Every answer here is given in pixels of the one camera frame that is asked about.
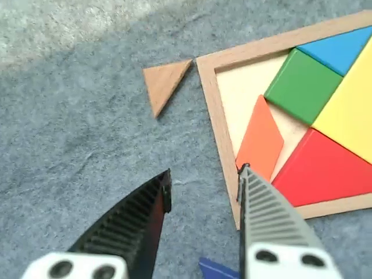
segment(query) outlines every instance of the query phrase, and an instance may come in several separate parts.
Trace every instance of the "yellow triangle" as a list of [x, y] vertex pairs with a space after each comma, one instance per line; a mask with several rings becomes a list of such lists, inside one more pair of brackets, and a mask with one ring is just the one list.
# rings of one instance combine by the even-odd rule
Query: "yellow triangle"
[[190, 59], [144, 69], [145, 83], [154, 117], [162, 111], [190, 67], [191, 61]]

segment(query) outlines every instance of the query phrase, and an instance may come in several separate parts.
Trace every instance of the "blue tangram piece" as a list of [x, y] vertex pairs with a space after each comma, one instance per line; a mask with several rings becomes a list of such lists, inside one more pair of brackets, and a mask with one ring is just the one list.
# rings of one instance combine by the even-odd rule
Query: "blue tangram piece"
[[336, 73], [344, 76], [367, 44], [372, 26], [322, 40], [308, 42], [297, 48]]
[[240, 279], [239, 272], [205, 257], [199, 259], [199, 267], [202, 270], [204, 279]]

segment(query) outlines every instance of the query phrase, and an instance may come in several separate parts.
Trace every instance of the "tangram piece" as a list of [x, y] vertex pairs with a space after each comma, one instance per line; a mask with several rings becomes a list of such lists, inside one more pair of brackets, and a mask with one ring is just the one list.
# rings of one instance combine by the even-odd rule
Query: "tangram piece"
[[372, 39], [313, 127], [372, 164]]
[[143, 69], [154, 117], [162, 111], [191, 62], [192, 60], [185, 60]]
[[339, 74], [295, 48], [264, 96], [311, 125], [341, 80]]
[[252, 170], [270, 181], [283, 143], [269, 106], [259, 95], [238, 152], [237, 168], [249, 163]]
[[215, 263], [205, 257], [199, 259], [199, 267], [204, 279], [239, 279], [239, 272]]
[[217, 74], [221, 101], [225, 112], [235, 158], [238, 155], [253, 108], [263, 95], [288, 54], [252, 63]]
[[368, 194], [371, 181], [371, 164], [310, 128], [273, 185], [293, 206], [303, 206]]
[[372, 26], [309, 42], [297, 48], [323, 65], [346, 75], [372, 34]]

